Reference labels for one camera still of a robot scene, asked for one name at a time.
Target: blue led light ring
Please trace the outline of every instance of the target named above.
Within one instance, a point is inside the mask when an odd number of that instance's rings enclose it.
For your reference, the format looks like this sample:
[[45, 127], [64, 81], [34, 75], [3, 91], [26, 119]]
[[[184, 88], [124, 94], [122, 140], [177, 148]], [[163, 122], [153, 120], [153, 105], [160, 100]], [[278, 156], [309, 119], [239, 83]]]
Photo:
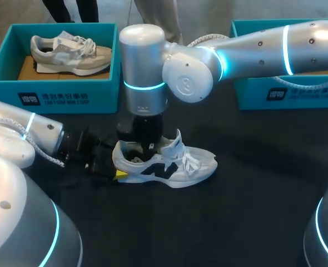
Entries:
[[140, 91], [145, 91], [145, 90], [153, 90], [153, 89], [156, 89], [156, 88], [159, 88], [159, 87], [162, 87], [163, 85], [165, 85], [164, 82], [162, 82], [160, 85], [155, 85], [155, 86], [150, 86], [150, 87], [137, 87], [137, 86], [132, 86], [132, 85], [129, 85], [127, 82], [123, 81], [125, 83], [125, 85], [130, 88], [130, 89], [133, 89], [133, 90], [140, 90]]
[[290, 62], [289, 62], [289, 53], [287, 51], [287, 35], [289, 33], [289, 25], [284, 27], [284, 30], [282, 31], [282, 51], [284, 55], [284, 64], [287, 71], [287, 74], [294, 75], [292, 73]]
[[223, 73], [226, 71], [227, 69], [227, 63], [225, 60], [222, 60], [222, 58], [217, 54], [217, 52], [213, 49], [210, 49], [208, 47], [205, 47], [205, 46], [196, 46], [196, 48], [203, 48], [203, 49], [206, 49], [206, 50], [209, 50], [210, 52], [212, 52], [215, 57], [218, 59], [220, 65], [221, 65], [221, 76], [220, 78], [218, 79], [218, 81], [220, 81], [222, 79], [222, 76], [223, 76]]
[[32, 122], [33, 122], [33, 119], [34, 119], [34, 116], [35, 115], [36, 115], [35, 113], [32, 113], [31, 116], [30, 116], [30, 118], [29, 118], [29, 121], [28, 121], [28, 124], [27, 124], [27, 127], [26, 127], [26, 131], [27, 132], [29, 132], [29, 129], [31, 128], [31, 125], [32, 125]]
[[315, 216], [315, 223], [316, 223], [317, 235], [319, 236], [320, 242], [321, 242], [322, 246], [324, 247], [324, 249], [326, 250], [326, 252], [328, 254], [328, 247], [326, 246], [326, 244], [325, 244], [325, 242], [324, 242], [324, 240], [323, 240], [323, 238], [321, 236], [320, 228], [319, 228], [319, 220], [318, 220], [318, 217], [319, 217], [319, 209], [320, 209], [321, 202], [322, 202], [322, 199], [321, 199], [319, 205], [317, 206], [316, 216]]
[[44, 267], [47, 264], [47, 261], [49, 260], [49, 258], [51, 257], [55, 244], [57, 243], [58, 240], [58, 235], [59, 235], [59, 214], [58, 214], [58, 210], [57, 207], [55, 206], [54, 202], [52, 201], [54, 209], [55, 209], [55, 214], [57, 217], [57, 227], [55, 229], [55, 235], [54, 235], [54, 239], [53, 239], [53, 243], [51, 245], [51, 248], [49, 249], [46, 257], [43, 259], [42, 263], [39, 265], [39, 267]]

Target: white sneaker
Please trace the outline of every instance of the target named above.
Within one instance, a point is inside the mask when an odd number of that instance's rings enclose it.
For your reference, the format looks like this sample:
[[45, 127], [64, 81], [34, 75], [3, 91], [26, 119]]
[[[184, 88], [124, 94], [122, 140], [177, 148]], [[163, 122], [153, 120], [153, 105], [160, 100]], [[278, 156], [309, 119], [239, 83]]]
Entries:
[[100, 72], [111, 63], [112, 50], [96, 46], [91, 39], [62, 32], [53, 39], [33, 36], [31, 53], [39, 73], [72, 72], [86, 76]]
[[112, 153], [113, 164], [128, 176], [118, 179], [118, 182], [159, 181], [172, 188], [182, 188], [207, 179], [217, 168], [215, 155], [203, 149], [186, 147], [179, 130], [175, 140], [162, 137], [156, 150], [158, 153], [149, 161], [143, 162], [140, 157], [129, 161], [124, 155], [129, 151], [137, 151], [140, 155], [142, 147], [139, 143], [119, 141]]

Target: shoe sole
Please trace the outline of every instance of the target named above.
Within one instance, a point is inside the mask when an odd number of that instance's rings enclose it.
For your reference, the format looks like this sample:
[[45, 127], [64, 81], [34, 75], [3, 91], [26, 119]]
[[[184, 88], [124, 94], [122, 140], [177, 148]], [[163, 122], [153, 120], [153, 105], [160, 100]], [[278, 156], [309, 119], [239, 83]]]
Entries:
[[92, 68], [91, 70], [79, 70], [77, 68], [72, 68], [64, 65], [50, 65], [50, 64], [37, 64], [37, 72], [38, 73], [74, 73], [77, 76], [89, 76], [94, 75], [95, 73], [101, 72], [105, 68], [107, 68], [109, 64], [99, 66], [97, 68]]
[[170, 181], [168, 179], [155, 177], [153, 175], [142, 175], [142, 174], [138, 174], [138, 175], [130, 174], [127, 178], [118, 179], [118, 182], [127, 183], [127, 184], [141, 184], [144, 182], [157, 181], [157, 182], [162, 182], [162, 183], [166, 184], [167, 186], [170, 186], [171, 188], [183, 188], [183, 187], [196, 185], [199, 182], [206, 180], [215, 172], [215, 170], [213, 170], [211, 173], [209, 173], [207, 175], [204, 175], [203, 177], [201, 177], [199, 179], [195, 179], [195, 180], [191, 180], [191, 181], [187, 181], [187, 182]]

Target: yellow tag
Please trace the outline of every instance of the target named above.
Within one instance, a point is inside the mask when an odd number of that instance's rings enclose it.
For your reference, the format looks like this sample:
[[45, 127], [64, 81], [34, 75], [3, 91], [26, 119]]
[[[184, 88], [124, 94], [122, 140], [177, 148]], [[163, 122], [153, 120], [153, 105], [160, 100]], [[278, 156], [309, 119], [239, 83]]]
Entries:
[[115, 176], [114, 180], [127, 178], [127, 175], [128, 175], [128, 173], [126, 173], [124, 171], [116, 170], [116, 176]]

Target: beige sneaker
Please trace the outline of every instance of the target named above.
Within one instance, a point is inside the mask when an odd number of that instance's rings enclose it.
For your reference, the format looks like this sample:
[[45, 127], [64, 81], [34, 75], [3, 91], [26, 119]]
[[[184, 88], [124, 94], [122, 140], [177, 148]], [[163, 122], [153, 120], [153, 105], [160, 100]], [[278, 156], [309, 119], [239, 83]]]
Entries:
[[62, 32], [53, 39], [33, 36], [31, 53], [39, 73], [72, 72], [86, 76], [111, 64], [112, 50], [96, 46], [93, 40]]

